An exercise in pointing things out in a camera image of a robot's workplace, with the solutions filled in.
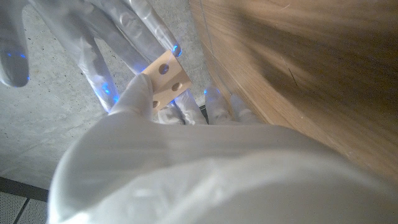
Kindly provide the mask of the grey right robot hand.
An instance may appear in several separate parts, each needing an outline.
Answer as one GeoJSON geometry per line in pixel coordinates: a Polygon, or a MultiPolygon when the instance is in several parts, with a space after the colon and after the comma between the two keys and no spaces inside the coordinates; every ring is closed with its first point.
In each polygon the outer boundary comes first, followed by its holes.
{"type": "Polygon", "coordinates": [[[25,86],[29,55],[22,10],[31,5],[77,64],[105,111],[119,93],[96,40],[103,40],[134,74],[180,44],[146,0],[1,0],[1,83],[25,86]]]}

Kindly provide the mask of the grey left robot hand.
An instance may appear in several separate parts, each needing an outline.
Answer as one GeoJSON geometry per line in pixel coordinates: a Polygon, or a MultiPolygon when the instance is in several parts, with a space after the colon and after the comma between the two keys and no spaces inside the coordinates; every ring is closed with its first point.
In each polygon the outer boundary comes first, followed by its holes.
{"type": "Polygon", "coordinates": [[[396,223],[397,187],[293,129],[159,124],[135,76],[63,155],[49,223],[396,223]]]}

